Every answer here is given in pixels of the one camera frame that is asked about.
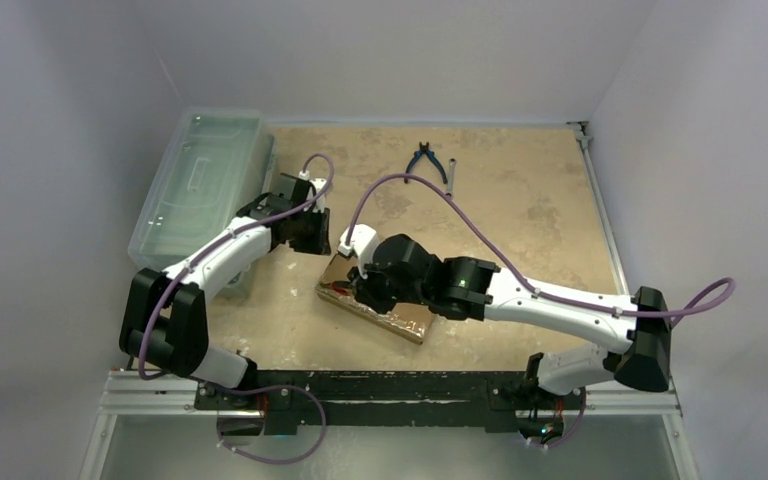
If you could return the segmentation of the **red black utility knife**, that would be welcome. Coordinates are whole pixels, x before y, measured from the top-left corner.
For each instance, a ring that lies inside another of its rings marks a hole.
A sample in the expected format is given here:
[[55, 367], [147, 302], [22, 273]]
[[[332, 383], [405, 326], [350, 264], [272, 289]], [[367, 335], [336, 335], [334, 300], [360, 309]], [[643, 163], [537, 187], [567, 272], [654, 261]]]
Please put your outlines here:
[[330, 284], [330, 288], [342, 296], [353, 297], [355, 295], [355, 285], [350, 281], [334, 281]]

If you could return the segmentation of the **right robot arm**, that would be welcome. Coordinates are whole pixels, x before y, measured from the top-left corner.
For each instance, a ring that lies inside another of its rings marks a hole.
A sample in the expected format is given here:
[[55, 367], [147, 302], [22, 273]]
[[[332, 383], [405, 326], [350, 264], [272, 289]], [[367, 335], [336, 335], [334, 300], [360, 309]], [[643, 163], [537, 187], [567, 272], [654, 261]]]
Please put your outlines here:
[[354, 299], [378, 314], [422, 305], [448, 320], [523, 323], [585, 340], [530, 357], [521, 392], [533, 406], [608, 380], [644, 392], [669, 387], [672, 328], [656, 289], [609, 295], [545, 282], [524, 286], [493, 262], [440, 259], [404, 234], [380, 239], [373, 230], [340, 240], [338, 252], [356, 260], [348, 275]]

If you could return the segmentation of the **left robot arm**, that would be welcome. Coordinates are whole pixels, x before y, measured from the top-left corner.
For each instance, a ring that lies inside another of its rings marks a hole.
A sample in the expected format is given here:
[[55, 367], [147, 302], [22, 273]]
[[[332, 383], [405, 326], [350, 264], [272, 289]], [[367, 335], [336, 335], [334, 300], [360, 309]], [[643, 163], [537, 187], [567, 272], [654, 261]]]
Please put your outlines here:
[[118, 345], [139, 368], [151, 364], [182, 378], [219, 385], [232, 408], [257, 399], [257, 365], [210, 339], [207, 305], [256, 260], [282, 244], [328, 255], [330, 178], [282, 174], [275, 187], [240, 208], [228, 226], [194, 254], [132, 279]]

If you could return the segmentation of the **clear plastic storage bin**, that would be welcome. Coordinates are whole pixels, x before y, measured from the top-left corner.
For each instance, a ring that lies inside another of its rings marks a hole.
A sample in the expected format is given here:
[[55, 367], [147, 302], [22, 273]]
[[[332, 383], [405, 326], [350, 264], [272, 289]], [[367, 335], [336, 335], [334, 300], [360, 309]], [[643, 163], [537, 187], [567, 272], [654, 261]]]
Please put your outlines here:
[[274, 136], [253, 109], [190, 107], [181, 114], [127, 248], [160, 271], [219, 235], [271, 187]]

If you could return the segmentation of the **small silver wrench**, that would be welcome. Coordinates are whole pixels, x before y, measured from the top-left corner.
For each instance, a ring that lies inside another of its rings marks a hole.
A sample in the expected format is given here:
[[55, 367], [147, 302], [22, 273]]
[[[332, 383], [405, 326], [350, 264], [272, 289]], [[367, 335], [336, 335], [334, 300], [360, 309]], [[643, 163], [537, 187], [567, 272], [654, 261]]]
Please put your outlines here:
[[454, 194], [456, 166], [457, 166], [457, 160], [455, 158], [451, 158], [448, 164], [447, 183], [446, 183], [446, 196], [449, 198], [452, 198]]

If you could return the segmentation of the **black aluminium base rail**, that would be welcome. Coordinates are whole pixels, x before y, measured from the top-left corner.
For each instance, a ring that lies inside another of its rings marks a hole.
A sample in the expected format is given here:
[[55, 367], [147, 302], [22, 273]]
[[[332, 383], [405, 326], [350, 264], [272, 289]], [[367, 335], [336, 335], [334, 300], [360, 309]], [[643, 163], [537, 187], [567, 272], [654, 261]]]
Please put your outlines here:
[[114, 372], [100, 410], [118, 415], [201, 415], [247, 421], [253, 433], [293, 435], [301, 426], [481, 428], [549, 441], [579, 424], [580, 414], [678, 412], [673, 392], [641, 393], [614, 382], [562, 399], [528, 394], [520, 372], [382, 372], [267, 370], [266, 393], [223, 393], [203, 382], [143, 381]]

